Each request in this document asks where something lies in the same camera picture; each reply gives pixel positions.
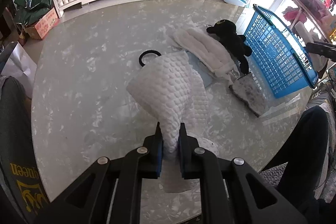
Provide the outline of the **dark chair with yellow print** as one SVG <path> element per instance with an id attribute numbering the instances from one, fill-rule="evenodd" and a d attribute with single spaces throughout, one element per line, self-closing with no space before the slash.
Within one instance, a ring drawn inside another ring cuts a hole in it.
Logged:
<path id="1" fill-rule="evenodd" d="M 14 77 L 1 76 L 1 213 L 34 223 L 50 203 L 35 159 L 30 99 Z"/>

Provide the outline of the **cardboard box with red print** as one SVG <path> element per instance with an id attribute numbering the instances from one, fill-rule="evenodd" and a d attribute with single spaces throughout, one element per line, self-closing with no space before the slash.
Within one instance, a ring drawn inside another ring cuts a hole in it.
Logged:
<path id="1" fill-rule="evenodd" d="M 58 23 L 59 17 L 56 10 L 52 8 L 39 21 L 28 27 L 23 27 L 23 29 L 32 39 L 43 40 L 48 32 L 57 26 Z"/>

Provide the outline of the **white fluffy ribbed mat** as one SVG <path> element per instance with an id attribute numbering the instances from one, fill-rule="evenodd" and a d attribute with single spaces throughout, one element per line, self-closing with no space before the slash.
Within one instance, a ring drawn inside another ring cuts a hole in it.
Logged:
<path id="1" fill-rule="evenodd" d="M 173 32 L 175 43 L 195 55 L 216 77 L 232 84 L 239 70 L 229 52 L 217 40 L 200 30 L 177 29 Z"/>

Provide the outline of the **black plush toy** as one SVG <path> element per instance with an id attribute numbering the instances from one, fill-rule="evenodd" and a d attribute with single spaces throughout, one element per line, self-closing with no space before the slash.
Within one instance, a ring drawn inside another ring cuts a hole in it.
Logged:
<path id="1" fill-rule="evenodd" d="M 206 31 L 208 34 L 216 35 L 219 38 L 221 45 L 239 62 L 240 72 L 247 75 L 249 64 L 246 57 L 252 55 L 252 49 L 245 44 L 246 37 L 237 34 L 234 22 L 222 19 L 213 26 L 207 27 Z"/>

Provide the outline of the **grey stained cloth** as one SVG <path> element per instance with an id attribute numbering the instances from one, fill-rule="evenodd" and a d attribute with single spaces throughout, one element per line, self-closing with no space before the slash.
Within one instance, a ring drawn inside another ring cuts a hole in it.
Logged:
<path id="1" fill-rule="evenodd" d="M 229 89 L 233 95 L 241 100 L 257 117 L 260 117 L 266 112 L 266 98 L 254 80 L 252 73 L 238 78 L 229 86 Z"/>

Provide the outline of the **white quilted bubble cloth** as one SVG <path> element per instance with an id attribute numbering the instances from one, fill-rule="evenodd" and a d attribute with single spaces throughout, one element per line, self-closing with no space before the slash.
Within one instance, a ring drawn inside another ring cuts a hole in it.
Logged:
<path id="1" fill-rule="evenodd" d="M 184 180 L 178 158 L 181 124 L 187 134 L 217 155 L 217 145 L 205 138 L 209 101 L 200 74 L 186 52 L 168 53 L 146 64 L 126 87 L 135 101 L 158 122 L 163 138 L 161 182 L 166 193 L 192 189 L 197 180 Z"/>

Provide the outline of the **white paper bag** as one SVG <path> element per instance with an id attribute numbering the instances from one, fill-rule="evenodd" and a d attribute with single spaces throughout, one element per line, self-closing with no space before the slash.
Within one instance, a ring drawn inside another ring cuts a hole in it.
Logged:
<path id="1" fill-rule="evenodd" d="M 19 42 L 11 42 L 1 52 L 1 75 L 17 79 L 29 98 L 33 96 L 37 64 Z"/>

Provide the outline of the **light blue cloth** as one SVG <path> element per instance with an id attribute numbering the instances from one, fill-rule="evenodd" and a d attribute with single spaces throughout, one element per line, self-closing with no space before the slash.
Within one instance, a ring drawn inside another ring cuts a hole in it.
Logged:
<path id="1" fill-rule="evenodd" d="M 205 88 L 210 86 L 214 80 L 213 74 L 209 71 L 209 69 L 191 52 L 186 51 L 188 57 L 189 57 L 189 64 L 192 66 L 192 68 L 197 71 L 200 75 L 200 77 L 203 80 L 203 84 Z"/>

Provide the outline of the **green plastic bag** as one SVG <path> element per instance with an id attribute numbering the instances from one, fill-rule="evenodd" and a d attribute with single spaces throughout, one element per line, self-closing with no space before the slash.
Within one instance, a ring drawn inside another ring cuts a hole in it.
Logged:
<path id="1" fill-rule="evenodd" d="M 34 24 L 53 8 L 52 0 L 14 0 L 14 4 L 17 8 L 14 21 L 21 26 Z"/>

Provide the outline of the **blue plastic basket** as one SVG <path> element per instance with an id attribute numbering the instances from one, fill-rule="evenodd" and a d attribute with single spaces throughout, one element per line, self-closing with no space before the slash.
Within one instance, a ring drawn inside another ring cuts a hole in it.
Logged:
<path id="1" fill-rule="evenodd" d="M 281 98 L 307 86 L 315 88 L 318 74 L 298 38 L 274 12 L 259 5 L 253 10 L 244 32 L 246 44 L 273 95 Z"/>

